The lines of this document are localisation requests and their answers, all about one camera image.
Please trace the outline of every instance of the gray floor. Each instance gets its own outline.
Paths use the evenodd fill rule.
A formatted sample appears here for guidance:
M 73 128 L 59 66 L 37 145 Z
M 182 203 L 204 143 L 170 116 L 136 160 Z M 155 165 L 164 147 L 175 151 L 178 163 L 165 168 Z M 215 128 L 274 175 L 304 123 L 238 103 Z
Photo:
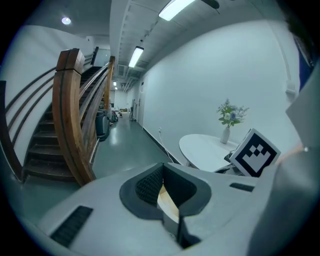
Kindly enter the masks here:
M 93 172 L 99 179 L 158 162 L 167 163 L 170 159 L 137 122 L 129 121 L 129 114 L 125 113 L 111 127 L 109 137 L 99 143 Z
M 124 114 L 111 128 L 109 137 L 99 144 L 93 171 L 99 179 L 158 162 L 170 162 L 170 159 L 139 124 L 129 121 L 129 114 Z M 13 176 L 2 151 L 0 163 L 1 182 L 11 207 L 17 215 L 34 224 L 50 208 L 80 188 L 75 182 L 52 181 L 32 176 L 21 184 Z

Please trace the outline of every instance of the door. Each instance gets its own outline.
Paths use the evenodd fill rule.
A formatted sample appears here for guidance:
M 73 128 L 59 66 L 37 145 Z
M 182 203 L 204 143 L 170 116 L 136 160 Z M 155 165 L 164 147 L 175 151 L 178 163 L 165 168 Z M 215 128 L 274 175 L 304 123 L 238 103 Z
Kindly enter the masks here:
M 144 78 L 140 84 L 139 88 L 139 101 L 138 101 L 138 124 L 141 127 L 144 126 L 144 112 L 145 112 L 145 101 L 147 92 L 147 79 Z

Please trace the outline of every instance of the fluorescent light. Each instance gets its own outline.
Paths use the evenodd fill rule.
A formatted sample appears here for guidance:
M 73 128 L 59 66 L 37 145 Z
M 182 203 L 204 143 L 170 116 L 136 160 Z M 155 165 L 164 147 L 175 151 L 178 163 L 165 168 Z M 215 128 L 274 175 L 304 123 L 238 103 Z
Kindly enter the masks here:
M 62 23 L 65 24 L 65 25 L 69 25 L 71 23 L 71 19 L 68 18 L 68 17 L 63 17 L 61 19 Z
M 141 54 L 144 52 L 144 48 L 142 47 L 139 47 L 139 46 L 136 46 L 135 49 L 134 49 L 134 52 L 132 54 L 132 57 L 131 57 L 131 60 L 130 60 L 130 63 L 129 63 L 129 67 L 130 68 L 134 68 L 135 65 L 137 64 Z
M 174 16 L 180 13 L 184 8 L 190 5 L 195 0 L 172 0 L 159 13 L 159 17 L 170 21 Z

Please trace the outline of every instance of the white vase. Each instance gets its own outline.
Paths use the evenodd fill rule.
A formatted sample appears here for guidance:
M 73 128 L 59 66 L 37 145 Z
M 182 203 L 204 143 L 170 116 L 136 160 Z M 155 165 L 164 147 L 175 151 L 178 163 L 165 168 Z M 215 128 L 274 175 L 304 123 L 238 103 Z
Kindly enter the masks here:
M 226 127 L 222 133 L 220 142 L 223 144 L 227 144 L 230 136 L 230 128 Z

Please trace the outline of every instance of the trash bin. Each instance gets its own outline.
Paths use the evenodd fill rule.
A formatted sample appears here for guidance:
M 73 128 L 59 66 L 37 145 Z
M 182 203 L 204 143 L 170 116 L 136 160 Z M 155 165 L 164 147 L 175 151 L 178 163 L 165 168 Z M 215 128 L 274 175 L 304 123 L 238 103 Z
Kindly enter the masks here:
M 100 139 L 101 142 L 103 142 L 110 133 L 107 114 L 108 112 L 106 110 L 99 110 L 95 117 L 96 137 Z

